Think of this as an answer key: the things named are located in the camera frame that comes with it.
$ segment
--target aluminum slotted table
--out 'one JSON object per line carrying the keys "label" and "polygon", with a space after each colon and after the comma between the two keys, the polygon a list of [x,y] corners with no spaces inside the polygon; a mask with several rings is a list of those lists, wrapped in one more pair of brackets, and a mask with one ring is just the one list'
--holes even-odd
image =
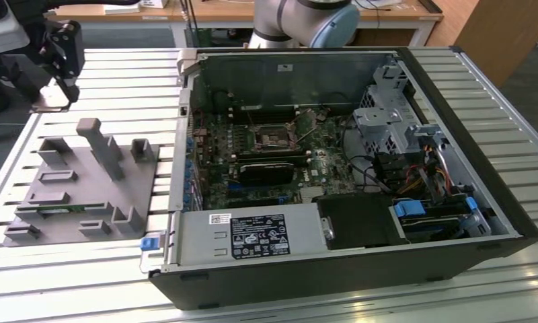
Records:
{"label": "aluminum slotted table", "polygon": [[[462,53],[412,53],[538,225],[538,134]],[[174,49],[87,50],[78,103],[65,114],[30,117],[0,171],[0,322],[538,322],[538,243],[448,281],[192,312],[176,310],[146,281],[138,240],[2,247],[42,138],[66,136],[73,147],[85,145],[75,135],[83,117],[103,122],[118,145],[143,137],[160,146],[147,231],[164,229],[175,57]]]}

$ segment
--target yellow wire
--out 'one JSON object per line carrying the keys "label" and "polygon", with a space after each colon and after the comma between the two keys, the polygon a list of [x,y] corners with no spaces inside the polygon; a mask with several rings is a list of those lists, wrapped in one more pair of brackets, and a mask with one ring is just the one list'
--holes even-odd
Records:
{"label": "yellow wire", "polygon": [[422,183],[422,178],[419,178],[418,180],[415,180],[412,183],[410,183],[408,186],[406,186],[403,189],[400,189],[398,191],[399,194],[407,192],[408,190],[414,189],[415,187],[418,187],[418,185]]}

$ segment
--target motherboard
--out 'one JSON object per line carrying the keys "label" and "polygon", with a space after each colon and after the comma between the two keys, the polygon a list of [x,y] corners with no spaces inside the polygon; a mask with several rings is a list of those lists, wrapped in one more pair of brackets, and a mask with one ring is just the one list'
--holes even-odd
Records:
{"label": "motherboard", "polygon": [[324,106],[192,114],[202,209],[310,203],[358,187]]}

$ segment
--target metal bracket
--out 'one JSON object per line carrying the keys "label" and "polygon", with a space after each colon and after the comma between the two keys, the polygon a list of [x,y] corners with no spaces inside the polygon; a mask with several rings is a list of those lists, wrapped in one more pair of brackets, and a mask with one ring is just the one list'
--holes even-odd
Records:
{"label": "metal bracket", "polygon": [[186,76],[198,69],[196,49],[183,48],[176,54],[176,71]]}

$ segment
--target power supply label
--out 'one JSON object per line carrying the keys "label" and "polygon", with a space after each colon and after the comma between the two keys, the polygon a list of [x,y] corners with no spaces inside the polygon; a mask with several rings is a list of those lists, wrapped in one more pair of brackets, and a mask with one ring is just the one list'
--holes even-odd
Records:
{"label": "power supply label", "polygon": [[234,259],[290,254],[282,214],[231,218],[231,255]]}

